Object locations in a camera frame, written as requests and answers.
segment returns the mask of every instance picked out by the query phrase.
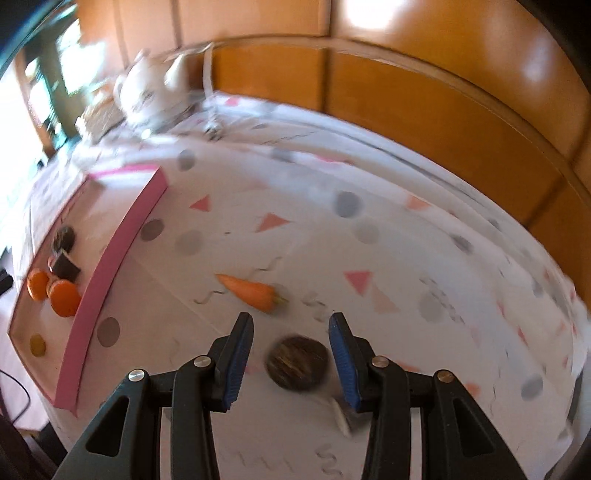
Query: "window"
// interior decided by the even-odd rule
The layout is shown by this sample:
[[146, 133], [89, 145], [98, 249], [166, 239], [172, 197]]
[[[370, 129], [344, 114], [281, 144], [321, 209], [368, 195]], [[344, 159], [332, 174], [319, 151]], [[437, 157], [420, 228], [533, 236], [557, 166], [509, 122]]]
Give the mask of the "window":
[[56, 42], [61, 73], [69, 95], [74, 95], [82, 87], [92, 83], [104, 57], [104, 45], [83, 47], [80, 45], [80, 37], [80, 20], [75, 20]]
[[14, 62], [0, 79], [0, 252], [8, 245], [8, 212], [37, 172], [43, 145], [31, 122]]

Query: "wooden wall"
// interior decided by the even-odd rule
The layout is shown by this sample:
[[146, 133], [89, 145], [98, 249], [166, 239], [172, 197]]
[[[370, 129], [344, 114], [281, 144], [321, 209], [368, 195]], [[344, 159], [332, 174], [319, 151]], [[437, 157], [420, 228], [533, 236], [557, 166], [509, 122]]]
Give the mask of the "wooden wall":
[[[104, 75], [217, 41], [216, 88], [422, 153], [522, 222], [591, 301], [591, 98], [517, 0], [79, 0]], [[190, 59], [200, 86], [202, 56]]]

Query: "chocolate cookie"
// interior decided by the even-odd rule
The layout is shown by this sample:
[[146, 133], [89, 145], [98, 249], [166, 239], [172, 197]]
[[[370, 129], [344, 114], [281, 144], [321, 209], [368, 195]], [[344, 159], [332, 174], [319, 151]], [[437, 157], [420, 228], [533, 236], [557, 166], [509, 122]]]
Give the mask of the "chocolate cookie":
[[75, 239], [76, 234], [74, 233], [74, 229], [69, 225], [62, 226], [53, 237], [53, 242], [51, 243], [53, 253], [57, 255], [60, 250], [65, 250], [67, 253], [70, 253], [70, 250], [72, 250], [72, 247], [74, 246]]
[[265, 362], [269, 377], [281, 388], [312, 390], [322, 383], [328, 370], [328, 351], [322, 343], [302, 336], [276, 343]]

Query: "gray dot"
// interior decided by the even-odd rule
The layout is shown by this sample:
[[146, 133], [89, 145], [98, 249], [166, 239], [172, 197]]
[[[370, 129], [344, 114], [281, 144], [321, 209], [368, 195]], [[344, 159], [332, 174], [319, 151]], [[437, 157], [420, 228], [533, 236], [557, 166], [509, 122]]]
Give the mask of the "gray dot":
[[271, 158], [275, 160], [284, 161], [285, 163], [292, 163], [294, 160], [294, 154], [291, 150], [286, 150], [285, 148], [273, 148], [271, 150]]
[[202, 236], [198, 230], [189, 230], [181, 234], [174, 242], [174, 249], [179, 255], [189, 257], [201, 250]]
[[538, 397], [544, 389], [544, 379], [540, 374], [534, 375], [521, 386], [521, 398], [525, 401]]
[[164, 222], [159, 219], [155, 218], [146, 222], [139, 233], [139, 237], [144, 242], [151, 242], [155, 238], [157, 238], [162, 231], [164, 230]]
[[535, 297], [543, 297], [544, 296], [544, 287], [538, 282], [535, 278], [532, 279], [531, 289], [534, 291]]
[[427, 292], [418, 302], [418, 311], [426, 321], [439, 322], [443, 318], [443, 306], [432, 292]]
[[351, 218], [361, 211], [361, 199], [353, 192], [340, 192], [335, 202], [335, 212], [343, 218]]
[[195, 166], [195, 162], [197, 161], [195, 157], [195, 152], [192, 150], [183, 150], [181, 153], [178, 154], [178, 169], [180, 171], [187, 171], [191, 170]]
[[489, 223], [495, 227], [498, 231], [501, 231], [501, 226], [499, 225], [499, 222], [497, 220], [495, 220], [494, 218], [489, 218], [488, 219]]
[[278, 107], [279, 105], [277, 105], [275, 102], [267, 100], [266, 102], [261, 104], [259, 110], [263, 113], [273, 113], [275, 110], [277, 110]]
[[113, 317], [105, 318], [96, 329], [96, 337], [99, 339], [99, 343], [105, 348], [116, 344], [117, 340], [119, 340], [120, 333], [121, 328], [119, 327], [119, 322]]
[[466, 240], [464, 237], [460, 235], [450, 235], [452, 237], [453, 242], [456, 244], [462, 252], [465, 254], [471, 255], [474, 252], [474, 246]]
[[552, 300], [565, 316], [569, 316], [569, 309], [566, 306], [564, 298], [558, 298], [556, 295], [552, 295]]
[[379, 230], [373, 223], [358, 222], [353, 228], [355, 238], [366, 245], [373, 245], [379, 240]]

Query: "metal screw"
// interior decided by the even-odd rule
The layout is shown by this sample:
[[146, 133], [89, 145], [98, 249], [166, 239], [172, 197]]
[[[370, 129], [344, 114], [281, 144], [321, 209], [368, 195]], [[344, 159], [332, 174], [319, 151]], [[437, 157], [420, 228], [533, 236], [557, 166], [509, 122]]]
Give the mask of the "metal screw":
[[440, 372], [437, 372], [437, 379], [443, 383], [452, 383], [456, 377], [454, 377], [448, 370], [441, 370]]
[[390, 363], [390, 360], [388, 360], [386, 357], [384, 357], [382, 355], [375, 356], [371, 359], [371, 364], [374, 367], [378, 367], [378, 368], [386, 368], [389, 363]]
[[212, 363], [212, 359], [209, 358], [207, 355], [200, 355], [195, 360], [193, 360], [193, 364], [199, 368], [209, 367]]
[[140, 380], [143, 380], [144, 377], [145, 373], [140, 369], [132, 370], [129, 372], [129, 375], [127, 375], [127, 378], [129, 378], [132, 382], [139, 382]]

